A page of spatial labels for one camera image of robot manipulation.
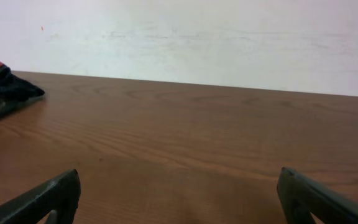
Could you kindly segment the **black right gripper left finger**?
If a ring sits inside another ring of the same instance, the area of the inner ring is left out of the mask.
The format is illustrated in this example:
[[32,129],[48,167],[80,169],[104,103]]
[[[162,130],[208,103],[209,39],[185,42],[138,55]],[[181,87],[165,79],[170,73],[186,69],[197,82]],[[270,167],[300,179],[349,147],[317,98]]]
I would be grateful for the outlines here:
[[0,205],[0,224],[72,223],[81,195],[77,170],[72,169]]

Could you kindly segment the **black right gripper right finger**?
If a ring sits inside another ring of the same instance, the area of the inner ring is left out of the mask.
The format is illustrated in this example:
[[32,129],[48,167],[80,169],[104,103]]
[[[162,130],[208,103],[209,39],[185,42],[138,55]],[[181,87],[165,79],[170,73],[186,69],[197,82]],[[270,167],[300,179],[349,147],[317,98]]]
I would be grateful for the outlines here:
[[358,223],[358,203],[294,169],[282,167],[277,193],[288,223]]

